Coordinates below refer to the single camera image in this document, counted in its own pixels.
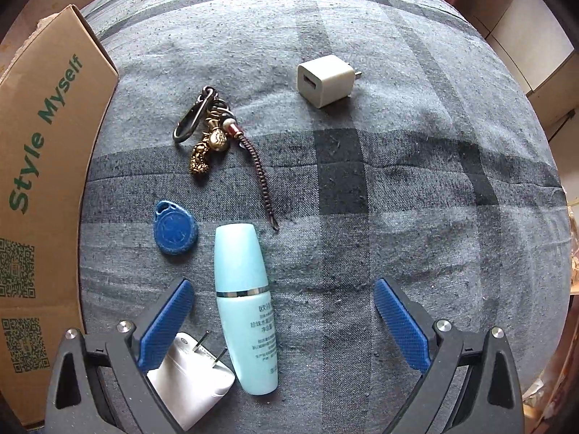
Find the brown cardboard box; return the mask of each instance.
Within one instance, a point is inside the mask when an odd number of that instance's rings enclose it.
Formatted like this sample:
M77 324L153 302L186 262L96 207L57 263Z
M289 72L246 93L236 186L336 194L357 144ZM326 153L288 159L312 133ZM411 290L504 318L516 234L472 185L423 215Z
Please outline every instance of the brown cardboard box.
M44 418L51 364L82 328L78 234L117 70L75 6L41 21L0 78L0 391Z

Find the white usb charger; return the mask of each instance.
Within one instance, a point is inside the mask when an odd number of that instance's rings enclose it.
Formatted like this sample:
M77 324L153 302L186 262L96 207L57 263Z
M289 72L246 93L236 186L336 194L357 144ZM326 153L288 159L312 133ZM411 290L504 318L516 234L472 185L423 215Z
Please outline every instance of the white usb charger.
M352 93L362 76L335 55L326 55L297 66L297 90L318 109Z
M235 381L234 373L201 346L208 332L196 341L177 333L158 369L147 372L149 381L183 430L188 430L221 400Z

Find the keychain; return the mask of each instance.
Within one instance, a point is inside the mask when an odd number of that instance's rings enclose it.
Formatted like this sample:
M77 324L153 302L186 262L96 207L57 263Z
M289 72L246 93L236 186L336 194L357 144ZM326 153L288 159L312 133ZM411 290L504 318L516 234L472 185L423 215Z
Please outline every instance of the keychain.
M204 86L193 107L179 121L173 131L173 141L181 143L187 140L205 117L203 137L191 152L189 172L193 175L204 175L209 172L211 151L224 152L229 148L229 138L237 140L240 147L246 150L255 166L263 206L273 230L280 229L273 212L265 171L253 144L245 137L237 125L237 119L229 110L228 104L219 97L212 86Z

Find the screw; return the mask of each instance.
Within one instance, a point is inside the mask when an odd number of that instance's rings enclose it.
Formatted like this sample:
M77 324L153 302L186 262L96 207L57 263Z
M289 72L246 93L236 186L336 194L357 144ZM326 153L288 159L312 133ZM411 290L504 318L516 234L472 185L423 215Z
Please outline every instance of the screw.
M447 321L447 320L438 320L436 322L436 327L438 328L439 331L446 333L447 331L450 331L452 328L451 322Z
M505 332L503 331L503 329L499 328L498 326L495 326L493 329L490 330L490 332L496 339L500 339L505 336Z
M123 320L117 324L117 331L120 333L128 333L132 329L130 321Z
M78 331L75 330L74 328L70 328L69 330L67 330L66 333L64 333L64 337L66 339L74 339L78 336Z

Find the blue key fob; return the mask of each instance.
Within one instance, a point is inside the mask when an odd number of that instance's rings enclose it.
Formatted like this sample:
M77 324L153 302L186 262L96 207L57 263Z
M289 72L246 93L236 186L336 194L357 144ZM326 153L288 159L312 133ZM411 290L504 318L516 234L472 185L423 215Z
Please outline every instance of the blue key fob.
M170 201L160 201L155 207L153 226L159 249L168 255L180 255L197 241L199 226L195 217Z

